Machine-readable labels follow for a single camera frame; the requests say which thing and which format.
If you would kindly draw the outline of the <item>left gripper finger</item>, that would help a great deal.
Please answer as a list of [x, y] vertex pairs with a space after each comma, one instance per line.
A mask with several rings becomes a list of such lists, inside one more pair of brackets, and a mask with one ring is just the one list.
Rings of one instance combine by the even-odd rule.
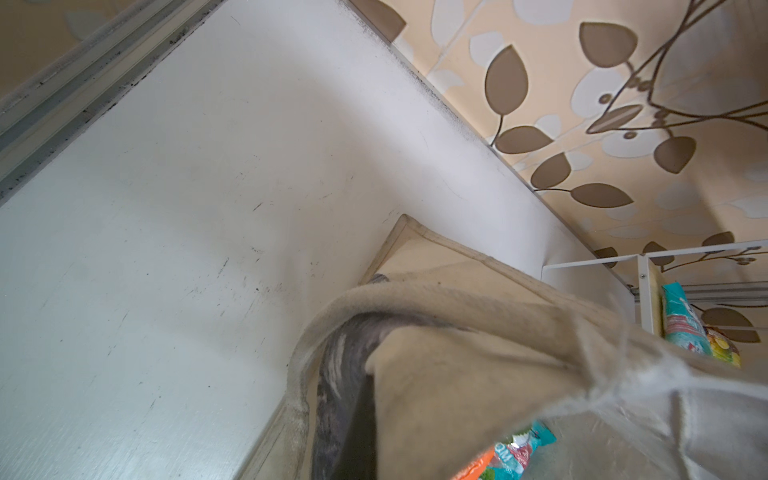
[[343, 478], [377, 478], [377, 421], [373, 376], [367, 376], [361, 386], [347, 432], [343, 449]]

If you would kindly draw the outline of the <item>pink teal snack bag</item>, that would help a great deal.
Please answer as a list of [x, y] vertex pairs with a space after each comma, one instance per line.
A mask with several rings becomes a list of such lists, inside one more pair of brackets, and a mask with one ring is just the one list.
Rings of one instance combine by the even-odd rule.
[[490, 449], [490, 460], [479, 479], [521, 479], [533, 454], [539, 447], [554, 444], [555, 435], [541, 422], [496, 442]]

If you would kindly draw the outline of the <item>white canvas grocery bag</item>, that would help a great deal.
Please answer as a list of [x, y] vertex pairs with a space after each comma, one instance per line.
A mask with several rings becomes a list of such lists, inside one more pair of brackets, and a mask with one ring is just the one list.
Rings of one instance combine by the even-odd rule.
[[374, 377], [376, 479], [476, 478], [534, 421], [521, 479], [763, 479], [767, 385], [427, 229], [395, 224], [302, 332], [243, 479], [344, 479]]

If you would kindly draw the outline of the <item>red green candy bag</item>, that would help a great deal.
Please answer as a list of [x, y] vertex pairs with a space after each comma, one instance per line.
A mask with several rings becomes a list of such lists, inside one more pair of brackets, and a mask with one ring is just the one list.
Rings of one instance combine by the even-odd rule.
[[682, 286], [663, 286], [664, 338], [688, 351], [712, 356], [705, 327], [689, 303]]

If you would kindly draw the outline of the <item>orange Fox's candy bag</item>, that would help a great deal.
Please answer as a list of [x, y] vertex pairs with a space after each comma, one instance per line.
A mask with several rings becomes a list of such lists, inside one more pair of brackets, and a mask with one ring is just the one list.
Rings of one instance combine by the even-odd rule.
[[706, 333], [714, 358], [724, 361], [736, 368], [742, 366], [740, 352], [727, 336], [714, 327], [707, 327]]

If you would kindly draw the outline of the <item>white wooden shelf rack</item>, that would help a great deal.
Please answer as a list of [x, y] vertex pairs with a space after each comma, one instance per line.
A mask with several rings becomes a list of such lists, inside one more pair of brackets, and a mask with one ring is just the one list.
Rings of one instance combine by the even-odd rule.
[[[696, 248], [677, 250], [655, 250], [639, 254], [600, 257], [592, 260], [549, 264], [542, 267], [547, 273], [556, 269], [591, 267], [594, 265], [614, 265], [622, 262], [633, 262], [637, 267], [638, 285], [630, 292], [635, 296], [639, 305], [638, 318], [642, 328], [659, 335], [662, 331], [664, 292], [662, 285], [666, 282], [664, 275], [685, 263], [676, 264], [677, 257], [693, 255], [692, 264], [706, 261], [728, 260], [739, 265], [748, 265], [753, 257], [767, 253], [767, 241], [756, 240], [736, 243], [716, 243], [702, 245]], [[753, 308], [760, 298], [767, 296], [765, 282], [719, 283], [695, 285], [685, 288], [690, 301], [705, 303], [721, 303], [726, 308]]]

